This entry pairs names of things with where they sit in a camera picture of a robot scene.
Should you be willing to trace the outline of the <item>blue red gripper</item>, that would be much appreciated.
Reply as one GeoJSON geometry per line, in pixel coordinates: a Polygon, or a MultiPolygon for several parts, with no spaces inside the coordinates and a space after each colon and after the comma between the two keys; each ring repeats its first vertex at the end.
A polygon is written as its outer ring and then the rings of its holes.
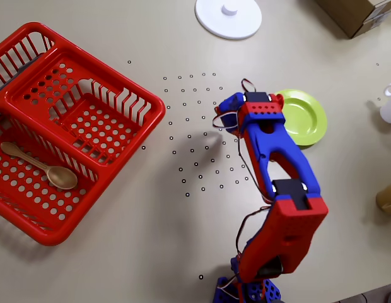
{"type": "Polygon", "coordinates": [[[229,133],[238,131],[237,112],[246,102],[246,97],[243,93],[235,93],[227,99],[223,100],[216,108],[215,113],[220,116],[222,129],[229,133]]]}

